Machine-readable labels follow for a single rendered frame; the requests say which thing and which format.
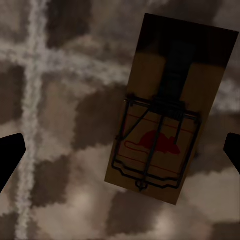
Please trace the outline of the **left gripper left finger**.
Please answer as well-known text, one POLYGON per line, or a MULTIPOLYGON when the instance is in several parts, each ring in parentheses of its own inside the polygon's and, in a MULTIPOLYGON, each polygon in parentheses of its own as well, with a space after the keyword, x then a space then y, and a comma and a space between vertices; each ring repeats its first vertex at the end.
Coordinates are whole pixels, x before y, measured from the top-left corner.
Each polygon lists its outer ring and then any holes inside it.
POLYGON ((0 139, 0 192, 26 152, 26 145, 21 133, 0 139))

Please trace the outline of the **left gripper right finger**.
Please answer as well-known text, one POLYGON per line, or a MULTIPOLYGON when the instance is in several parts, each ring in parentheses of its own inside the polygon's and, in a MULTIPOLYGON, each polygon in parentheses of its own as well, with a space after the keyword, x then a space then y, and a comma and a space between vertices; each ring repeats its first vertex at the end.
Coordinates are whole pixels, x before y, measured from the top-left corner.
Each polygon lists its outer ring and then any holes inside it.
POLYGON ((224 151, 240 173, 240 135, 229 133, 227 135, 224 151))

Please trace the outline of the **mousetrap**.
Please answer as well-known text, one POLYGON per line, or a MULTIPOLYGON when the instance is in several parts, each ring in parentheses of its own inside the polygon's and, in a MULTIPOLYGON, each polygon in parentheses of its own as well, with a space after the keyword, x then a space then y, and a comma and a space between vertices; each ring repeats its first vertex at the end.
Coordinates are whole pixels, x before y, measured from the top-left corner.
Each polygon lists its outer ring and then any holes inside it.
POLYGON ((105 182, 176 206, 238 35, 145 13, 105 182))

